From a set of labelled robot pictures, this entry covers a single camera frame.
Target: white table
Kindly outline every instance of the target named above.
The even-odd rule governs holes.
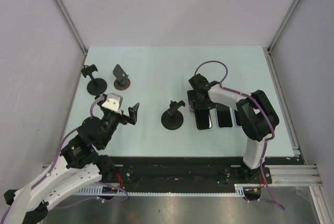
[[[263,90],[280,119],[276,137],[267,149],[267,156],[293,156],[286,125],[278,98],[271,80],[267,62],[260,46],[185,46],[185,47],[119,47],[90,48],[86,65],[95,64],[98,72],[93,75],[103,78],[108,84],[105,93],[115,92],[124,97],[122,109],[140,102],[138,121],[133,125],[119,125],[107,148],[100,154],[111,156],[148,157],[230,157],[243,156],[246,136],[240,127],[219,129],[215,111],[211,110],[212,129],[199,131],[195,116],[189,111],[188,80],[196,67],[204,61],[219,60],[227,64],[229,75],[224,85],[240,91]],[[124,91],[113,87],[112,70],[120,64],[129,74],[131,86]],[[220,80],[224,68],[219,64],[207,64],[199,73],[209,81]],[[94,96],[88,94],[89,78],[81,77],[66,132],[82,124],[89,117],[89,108]],[[162,113],[170,101],[186,102],[180,108],[184,116],[181,128],[170,131],[161,124]],[[94,114],[102,116],[99,107]]]

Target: black phone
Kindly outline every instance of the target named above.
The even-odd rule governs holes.
[[[212,128],[210,110],[195,111],[195,119],[198,130],[205,130]]]
[[[234,119],[235,119],[235,125],[241,126],[240,117],[239,117],[238,111],[236,110],[234,110]]]
[[[217,103],[216,116],[219,128],[226,128],[233,126],[231,109],[226,105]]]

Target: black stand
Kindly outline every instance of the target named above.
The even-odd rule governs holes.
[[[87,91],[91,95],[101,95],[106,91],[107,84],[104,79],[101,78],[94,78],[92,73],[97,72],[98,69],[95,65],[91,66],[83,66],[83,69],[81,70],[82,75],[84,78],[89,76],[91,78],[91,81],[87,85]]]
[[[130,86],[131,81],[128,78],[129,75],[124,72],[124,70],[121,68],[120,65],[117,64],[115,66],[113,70],[113,75],[116,77],[115,82],[114,82],[114,87],[117,90],[122,91],[122,90],[127,89]]]
[[[178,111],[181,106],[186,106],[183,100],[178,103],[171,101],[170,108],[162,114],[161,123],[168,130],[176,130],[182,126],[183,115]]]

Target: wall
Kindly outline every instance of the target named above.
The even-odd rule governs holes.
[[[64,0],[87,46],[268,46],[293,0]]]
[[[0,0],[0,195],[59,143],[83,55],[52,0]],[[7,207],[0,199],[0,215]]]
[[[334,0],[303,0],[273,59],[308,163],[334,210]]]

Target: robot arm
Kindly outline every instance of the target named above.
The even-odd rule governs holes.
[[[127,116],[120,109],[121,96],[114,93],[102,96],[103,100],[98,102],[104,113],[102,119],[94,116],[85,119],[77,128],[78,134],[62,148],[56,163],[29,183],[31,192],[24,224],[40,222],[48,211],[74,192],[96,182],[107,182],[114,176],[115,165],[111,158],[99,156],[94,147],[103,150],[119,123],[135,125],[139,103],[128,109]],[[8,190],[4,194],[6,203],[12,205],[21,192]]]
[[[196,110],[208,110],[216,107],[216,103],[224,104],[238,111],[243,131],[247,135],[247,148],[243,157],[244,164],[249,170],[258,169],[265,137],[270,134],[270,128],[261,113],[256,113],[256,106],[248,97],[234,92],[232,89],[221,88],[219,82],[209,82],[201,74],[189,80],[196,96],[189,102]],[[261,90],[248,93],[264,110],[273,129],[279,124],[279,119],[267,96]]]

